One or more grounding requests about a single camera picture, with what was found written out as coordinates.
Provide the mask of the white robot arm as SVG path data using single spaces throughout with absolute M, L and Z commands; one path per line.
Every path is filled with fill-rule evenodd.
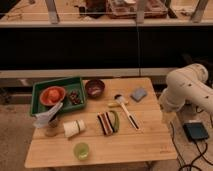
M 213 115 L 213 89 L 205 82 L 208 70 L 202 64 L 175 69 L 166 76 L 167 87 L 159 97 L 164 111 L 179 111 L 188 100 Z

